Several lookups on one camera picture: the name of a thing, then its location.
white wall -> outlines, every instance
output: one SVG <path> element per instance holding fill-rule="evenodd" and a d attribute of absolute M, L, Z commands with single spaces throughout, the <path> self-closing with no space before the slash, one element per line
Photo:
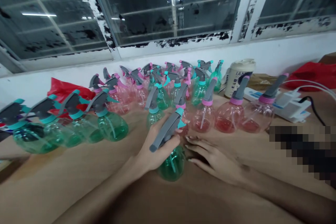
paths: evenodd
<path fill-rule="evenodd" d="M 335 41 L 336 31 L 333 31 L 20 73 L 0 79 L 0 102 L 7 104 L 22 98 L 26 100 L 27 106 L 32 106 L 46 96 L 51 77 L 88 87 L 94 74 L 99 73 L 103 77 L 104 67 L 107 67 L 110 74 L 118 72 L 121 75 L 121 64 L 134 69 L 143 67 L 148 62 L 164 66 L 164 62 L 169 61 L 179 66 L 180 59 L 191 64 L 197 64 L 198 59 L 213 60 L 214 65 L 218 60 L 224 60 L 222 72 L 225 73 L 233 61 L 254 58 L 257 62 L 255 73 L 277 76 L 284 71 L 294 71 L 305 62 L 318 61 L 324 54 L 335 52 Z"/>

plug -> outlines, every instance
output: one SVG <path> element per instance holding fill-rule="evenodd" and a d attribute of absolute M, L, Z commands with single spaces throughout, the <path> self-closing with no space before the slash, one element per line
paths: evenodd
<path fill-rule="evenodd" d="M 290 101 L 298 98 L 301 94 L 296 90 L 288 91 L 278 95 L 275 99 L 275 103 L 281 107 L 286 107 Z"/>

black cable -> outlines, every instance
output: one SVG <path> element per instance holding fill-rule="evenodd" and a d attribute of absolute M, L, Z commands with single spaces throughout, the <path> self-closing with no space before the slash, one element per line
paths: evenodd
<path fill-rule="evenodd" d="M 311 107 L 313 109 L 314 114 L 316 115 L 317 119 L 322 123 L 323 126 L 325 126 L 326 124 L 324 123 L 324 121 L 321 119 L 321 117 L 318 115 L 318 113 L 316 112 L 315 106 L 314 106 L 314 101 L 313 98 L 311 96 L 305 96 L 303 97 L 299 103 L 303 103 L 305 100 L 307 100 L 309 98 L 309 100 L 311 101 Z"/>

fluorescent light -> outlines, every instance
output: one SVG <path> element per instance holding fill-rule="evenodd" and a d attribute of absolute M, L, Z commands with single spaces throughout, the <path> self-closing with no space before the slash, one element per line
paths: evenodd
<path fill-rule="evenodd" d="M 38 13 L 22 13 L 22 15 L 24 16 L 47 16 L 47 17 L 56 16 L 54 14 L 38 14 Z"/>

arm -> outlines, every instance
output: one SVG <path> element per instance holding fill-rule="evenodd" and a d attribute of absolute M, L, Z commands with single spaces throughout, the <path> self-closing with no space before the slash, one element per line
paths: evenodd
<path fill-rule="evenodd" d="M 335 223 L 336 202 L 244 166 L 206 140 L 190 136 L 187 140 L 192 145 L 186 147 L 202 155 L 210 166 L 198 159 L 189 161 L 218 179 L 271 201 L 305 223 Z"/>
<path fill-rule="evenodd" d="M 107 178 L 78 200 L 54 224 L 96 223 L 124 189 L 148 171 L 157 169 L 180 143 L 180 137 L 175 135 L 156 152 L 152 153 L 149 150 L 168 117 L 169 114 L 152 125 L 140 152 L 136 156 L 130 157 L 116 174 Z"/>

